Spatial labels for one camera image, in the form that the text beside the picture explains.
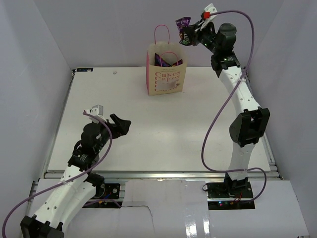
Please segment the purple brown M&M packet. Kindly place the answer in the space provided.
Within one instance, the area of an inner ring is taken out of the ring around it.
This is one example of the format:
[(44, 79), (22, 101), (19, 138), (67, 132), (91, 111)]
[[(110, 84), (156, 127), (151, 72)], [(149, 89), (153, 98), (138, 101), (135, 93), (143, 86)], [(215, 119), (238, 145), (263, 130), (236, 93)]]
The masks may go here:
[(176, 26), (179, 32), (180, 41), (179, 43), (184, 46), (190, 46), (191, 41), (188, 37), (188, 35), (185, 33), (184, 29), (187, 28), (190, 25), (191, 17), (182, 17), (177, 19)]

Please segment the purple blue chips bag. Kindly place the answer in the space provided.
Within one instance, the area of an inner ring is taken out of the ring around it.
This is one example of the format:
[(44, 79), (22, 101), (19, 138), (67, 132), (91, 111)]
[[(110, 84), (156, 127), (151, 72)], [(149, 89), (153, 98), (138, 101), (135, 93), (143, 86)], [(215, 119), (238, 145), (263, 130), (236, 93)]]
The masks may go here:
[(159, 67), (175, 67), (183, 64), (183, 59), (177, 60), (177, 57), (173, 55), (172, 59), (167, 59), (166, 56), (160, 56), (159, 54), (155, 53), (154, 59), (154, 66)]

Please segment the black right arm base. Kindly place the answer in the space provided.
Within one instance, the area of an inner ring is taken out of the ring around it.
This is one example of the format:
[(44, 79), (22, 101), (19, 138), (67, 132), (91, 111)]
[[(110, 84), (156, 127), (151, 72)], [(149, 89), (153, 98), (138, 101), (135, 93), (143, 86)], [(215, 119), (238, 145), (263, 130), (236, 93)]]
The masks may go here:
[(232, 180), (226, 174), (223, 182), (208, 182), (202, 186), (207, 193), (208, 209), (211, 210), (253, 210), (254, 195), (248, 178)]

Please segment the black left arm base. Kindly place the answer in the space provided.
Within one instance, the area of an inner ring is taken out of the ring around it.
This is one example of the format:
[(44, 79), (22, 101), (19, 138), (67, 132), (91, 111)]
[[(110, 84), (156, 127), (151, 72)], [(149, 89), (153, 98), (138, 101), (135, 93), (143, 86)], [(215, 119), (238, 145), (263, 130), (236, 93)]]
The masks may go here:
[(95, 195), (91, 199), (119, 199), (119, 183), (106, 183), (103, 176), (93, 173), (88, 175), (86, 181), (90, 182), (95, 188)]

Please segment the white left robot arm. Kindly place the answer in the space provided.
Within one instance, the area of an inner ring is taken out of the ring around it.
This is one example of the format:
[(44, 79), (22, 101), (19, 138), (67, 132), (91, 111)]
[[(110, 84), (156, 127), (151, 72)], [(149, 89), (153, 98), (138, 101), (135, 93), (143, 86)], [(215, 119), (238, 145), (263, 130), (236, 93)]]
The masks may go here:
[(71, 220), (91, 199), (104, 194), (104, 178), (92, 170), (104, 159), (99, 156), (105, 145), (125, 136), (131, 121), (111, 114), (112, 122), (92, 110), (83, 113), (91, 123), (83, 128), (81, 139), (74, 146), (72, 156), (58, 184), (49, 188), (51, 194), (32, 215), (21, 223), (24, 238), (62, 238)]

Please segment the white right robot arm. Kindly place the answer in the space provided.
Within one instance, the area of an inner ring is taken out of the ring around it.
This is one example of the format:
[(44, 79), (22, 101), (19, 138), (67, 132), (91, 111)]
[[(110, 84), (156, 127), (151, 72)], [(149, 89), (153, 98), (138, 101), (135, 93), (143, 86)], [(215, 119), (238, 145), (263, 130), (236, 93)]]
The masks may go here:
[(229, 135), (233, 141), (231, 161), (225, 171), (224, 182), (218, 188), (219, 192), (234, 198), (247, 190), (251, 153), (264, 135), (270, 112), (253, 98), (244, 79), (242, 68), (233, 51), (236, 42), (234, 25), (223, 23), (216, 31), (212, 22), (205, 28), (194, 24), (185, 27), (183, 32), (189, 44), (202, 44), (212, 52), (212, 69), (227, 89), (228, 100), (232, 101), (236, 111), (236, 119), (229, 127)]

